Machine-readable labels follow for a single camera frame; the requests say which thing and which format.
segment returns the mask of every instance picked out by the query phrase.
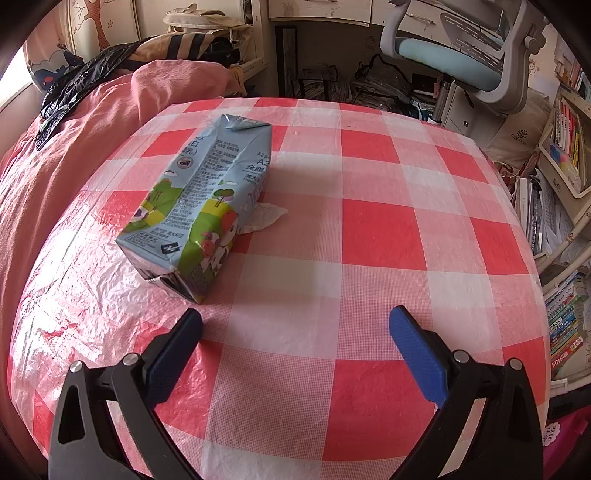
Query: paper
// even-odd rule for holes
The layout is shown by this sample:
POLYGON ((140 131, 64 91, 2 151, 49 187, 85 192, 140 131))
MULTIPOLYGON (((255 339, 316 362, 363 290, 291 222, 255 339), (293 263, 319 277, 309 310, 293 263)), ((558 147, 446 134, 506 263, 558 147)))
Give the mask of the paper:
POLYGON ((279 218, 287 212, 287 208, 278 207, 277 205, 272 205, 270 203, 257 203, 252 210, 250 217, 246 221, 246 224, 242 227, 242 230, 239 233, 251 233, 263 230, 264 228, 273 225, 273 223, 279 220, 279 218))
MULTIPOLYGON (((574 225, 569 218, 569 214, 560 202, 556 203, 556 216, 558 224, 558 237, 562 243, 567 235, 573 231, 574 225)), ((560 262, 573 262, 583 249, 587 246, 587 240, 580 235, 573 240, 573 242, 567 247, 567 249, 560 256, 560 262)))

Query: cartoon cow illustration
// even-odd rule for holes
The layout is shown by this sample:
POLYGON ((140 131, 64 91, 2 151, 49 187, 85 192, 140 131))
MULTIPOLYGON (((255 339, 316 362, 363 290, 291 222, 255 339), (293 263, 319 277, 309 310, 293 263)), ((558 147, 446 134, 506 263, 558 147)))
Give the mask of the cartoon cow illustration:
POLYGON ((201 250, 203 250, 201 268, 205 272, 207 267, 212 262, 212 257, 216 252, 216 247, 220 240, 220 236, 216 232, 203 232, 203 239, 204 240, 201 241, 201 250))
POLYGON ((216 252, 213 254, 212 270, 216 275, 226 260, 226 257, 228 256, 230 251, 228 245, 232 242, 232 240, 234 240, 237 230, 238 214, 233 210, 229 210, 222 216, 222 231, 224 233, 216 249, 216 252))

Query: pink bag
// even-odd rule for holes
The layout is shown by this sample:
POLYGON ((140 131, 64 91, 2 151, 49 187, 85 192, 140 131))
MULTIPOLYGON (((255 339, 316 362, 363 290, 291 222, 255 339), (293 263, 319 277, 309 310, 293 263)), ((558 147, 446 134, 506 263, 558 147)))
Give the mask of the pink bag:
POLYGON ((590 421, 591 406, 587 406, 546 425, 542 438, 544 480, 549 480, 565 463, 590 421))

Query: plastic bag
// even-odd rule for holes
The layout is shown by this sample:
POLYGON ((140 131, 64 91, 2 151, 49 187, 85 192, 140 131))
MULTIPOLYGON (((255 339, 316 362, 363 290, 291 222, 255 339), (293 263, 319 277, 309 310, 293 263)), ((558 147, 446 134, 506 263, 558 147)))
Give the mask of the plastic bag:
POLYGON ((519 171, 538 146, 550 111, 548 97, 529 88, 523 110, 507 117, 484 152, 519 171))

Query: table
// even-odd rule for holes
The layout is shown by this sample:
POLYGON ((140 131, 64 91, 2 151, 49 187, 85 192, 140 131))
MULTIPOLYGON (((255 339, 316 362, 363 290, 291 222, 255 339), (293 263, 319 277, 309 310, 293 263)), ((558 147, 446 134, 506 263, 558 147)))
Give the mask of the table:
MULTIPOLYGON (((117 363, 190 306, 143 281, 115 237, 171 157, 222 113, 273 125, 263 197, 289 213, 239 237, 198 307, 204 340, 157 408, 201 475, 389 478, 435 411, 389 337, 398 304, 452 350, 495 364, 521 358, 544 422, 548 327, 534 260, 472 140, 351 105, 218 99, 173 105, 134 134, 38 257, 8 381, 43 452, 71 362, 117 363)), ((145 469, 112 412, 134 465, 145 469)))

